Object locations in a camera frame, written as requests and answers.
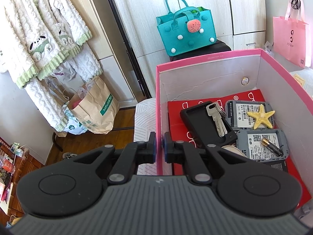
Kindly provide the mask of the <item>black silicone case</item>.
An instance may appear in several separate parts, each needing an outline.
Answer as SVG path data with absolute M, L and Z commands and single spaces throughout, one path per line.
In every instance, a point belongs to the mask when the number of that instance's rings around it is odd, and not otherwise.
M 211 103 L 213 102 L 207 101 L 181 110 L 180 117 L 183 123 L 188 131 L 191 132 L 195 144 L 199 148 L 204 148 L 208 144 L 215 144 L 220 147 L 234 144 L 237 140 L 237 134 L 226 121 L 226 115 L 223 113 L 223 110 L 222 120 L 228 133 L 223 137 L 219 137 L 215 123 L 206 111 L 206 106 Z

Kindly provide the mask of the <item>black clothes rack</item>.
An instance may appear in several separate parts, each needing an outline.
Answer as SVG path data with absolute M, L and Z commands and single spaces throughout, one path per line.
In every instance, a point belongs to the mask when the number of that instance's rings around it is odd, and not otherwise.
M 115 18 L 115 21 L 117 23 L 117 27 L 119 29 L 119 32 L 121 33 L 121 37 L 123 39 L 123 43 L 124 43 L 124 46 L 126 48 L 126 53 L 128 55 L 128 58 L 130 59 L 130 63 L 131 63 L 132 68 L 134 70 L 137 82 L 139 83 L 141 92 L 143 93 L 144 97 L 146 97 L 148 99 L 152 98 L 152 95 L 151 95 L 151 93 L 150 93 L 150 91 L 148 89 L 148 85 L 146 83 L 146 80 L 144 79 L 144 75 L 143 75 L 143 73 L 142 73 L 142 71 L 140 69 L 138 60 L 137 60 L 137 58 L 135 56 L 133 47 L 130 44 L 128 36 L 127 36 L 127 34 L 125 32 L 123 23 L 121 21 L 121 17 L 119 15 L 119 12 L 118 12 L 117 7 L 115 5 L 115 0 L 108 0 L 108 3 L 109 3 L 109 6 L 110 6 L 110 8 L 112 10 L 112 13 L 113 13 L 113 16 Z

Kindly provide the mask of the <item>white green plastic bag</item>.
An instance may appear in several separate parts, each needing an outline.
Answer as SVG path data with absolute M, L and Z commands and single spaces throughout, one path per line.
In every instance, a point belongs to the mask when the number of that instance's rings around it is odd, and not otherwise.
M 67 105 L 68 102 L 63 105 L 64 114 L 68 119 L 64 132 L 71 133 L 73 135 L 84 134 L 87 132 L 87 128 L 72 114 Z

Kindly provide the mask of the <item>cream hair claw clip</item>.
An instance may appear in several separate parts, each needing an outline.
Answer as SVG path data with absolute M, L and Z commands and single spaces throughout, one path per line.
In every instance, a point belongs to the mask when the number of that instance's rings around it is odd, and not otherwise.
M 293 78 L 302 86 L 305 86 L 305 79 L 303 79 L 301 76 L 299 76 L 298 74 L 294 74 Z

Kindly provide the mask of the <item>grey battery case with label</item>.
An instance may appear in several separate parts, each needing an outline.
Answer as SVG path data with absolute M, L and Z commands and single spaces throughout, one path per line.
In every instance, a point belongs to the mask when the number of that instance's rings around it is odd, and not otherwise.
M 272 111 L 268 102 L 229 100 L 225 104 L 226 120 L 233 130 L 253 129 L 255 119 L 247 112 L 259 112 L 261 104 L 265 112 Z

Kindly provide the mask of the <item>white wardrobe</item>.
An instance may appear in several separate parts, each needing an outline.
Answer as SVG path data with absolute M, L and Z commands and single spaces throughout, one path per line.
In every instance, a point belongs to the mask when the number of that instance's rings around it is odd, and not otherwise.
M 156 67 L 178 56 L 180 42 L 215 33 L 206 44 L 222 41 L 233 50 L 264 45 L 265 0 L 109 0 L 144 95 L 156 95 Z

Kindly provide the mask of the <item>beige glasses case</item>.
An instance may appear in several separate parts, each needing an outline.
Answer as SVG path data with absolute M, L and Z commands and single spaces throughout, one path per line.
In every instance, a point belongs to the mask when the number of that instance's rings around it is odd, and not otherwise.
M 237 155 L 240 155 L 240 156 L 243 156 L 246 158 L 245 154 L 240 149 L 235 147 L 234 145 L 225 145 L 222 148 L 229 151 L 229 152 L 235 153 Z

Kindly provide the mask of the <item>yellow starfish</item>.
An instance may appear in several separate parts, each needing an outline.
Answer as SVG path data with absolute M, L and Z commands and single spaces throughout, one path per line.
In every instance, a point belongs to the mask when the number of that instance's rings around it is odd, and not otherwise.
M 273 124 L 270 122 L 270 118 L 275 114 L 275 111 L 266 112 L 264 105 L 259 106 L 258 112 L 248 111 L 247 115 L 255 119 L 253 129 L 258 129 L 261 124 L 265 125 L 269 129 L 273 129 Z

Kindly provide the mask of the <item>silver keys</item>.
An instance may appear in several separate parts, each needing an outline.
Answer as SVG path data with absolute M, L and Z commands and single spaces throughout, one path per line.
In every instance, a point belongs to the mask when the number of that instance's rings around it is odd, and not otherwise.
M 206 106 L 206 111 L 207 114 L 212 117 L 219 137 L 225 136 L 228 133 L 228 131 L 222 120 L 222 109 L 220 105 L 217 102 L 211 103 L 208 106 Z

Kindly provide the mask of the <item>black suitcase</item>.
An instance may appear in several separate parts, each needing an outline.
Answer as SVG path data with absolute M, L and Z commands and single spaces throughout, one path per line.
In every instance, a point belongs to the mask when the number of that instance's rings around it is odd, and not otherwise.
M 196 57 L 196 56 L 202 56 L 202 55 L 207 55 L 207 54 L 215 54 L 218 52 L 228 52 L 231 51 L 231 48 L 224 43 L 223 41 L 217 40 L 216 43 L 205 46 L 199 49 L 195 49 L 180 55 L 172 56 L 170 57 L 170 61 L 177 61 L 177 60 L 182 60 L 185 58 L 190 58 L 190 57 Z

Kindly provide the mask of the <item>pink paper bag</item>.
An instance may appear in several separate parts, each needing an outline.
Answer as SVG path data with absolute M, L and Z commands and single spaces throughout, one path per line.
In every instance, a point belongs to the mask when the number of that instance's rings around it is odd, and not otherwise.
M 291 16 L 291 2 L 288 3 L 285 16 L 273 17 L 274 51 L 301 68 L 311 66 L 312 41 L 311 28 L 305 22 L 305 7 L 300 3 L 295 18 Z

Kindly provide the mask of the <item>white fleece robe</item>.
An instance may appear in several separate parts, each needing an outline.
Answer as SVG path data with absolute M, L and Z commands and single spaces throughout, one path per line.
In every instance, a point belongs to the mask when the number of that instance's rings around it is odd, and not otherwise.
M 3 70 L 58 132 L 68 118 L 42 82 L 62 65 L 71 65 L 84 81 L 101 75 L 102 67 L 87 43 L 91 38 L 70 0 L 1 0 Z

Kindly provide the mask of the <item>teal felt tote bag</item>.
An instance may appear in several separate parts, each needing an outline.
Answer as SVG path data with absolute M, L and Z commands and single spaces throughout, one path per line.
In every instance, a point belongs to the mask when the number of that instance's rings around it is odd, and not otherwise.
M 157 29 L 166 53 L 172 57 L 216 43 L 211 10 L 189 6 L 177 12 L 158 16 Z

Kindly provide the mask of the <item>small gold-black battery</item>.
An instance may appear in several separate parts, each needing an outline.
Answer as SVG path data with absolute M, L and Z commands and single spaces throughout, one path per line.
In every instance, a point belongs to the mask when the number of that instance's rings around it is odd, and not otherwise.
M 276 156 L 283 156 L 283 151 L 277 146 L 275 146 L 273 143 L 271 143 L 268 139 L 262 138 L 261 144 L 267 149 L 269 149 Z

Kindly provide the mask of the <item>pink cardboard box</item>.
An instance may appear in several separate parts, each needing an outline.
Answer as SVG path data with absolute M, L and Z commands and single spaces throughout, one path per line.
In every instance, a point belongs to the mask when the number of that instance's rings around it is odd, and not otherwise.
M 171 61 L 156 69 L 158 174 L 170 174 L 162 149 L 169 101 L 220 99 L 259 89 L 275 110 L 275 126 L 285 133 L 289 157 L 312 196 L 312 97 L 281 63 L 262 49 L 248 49 Z

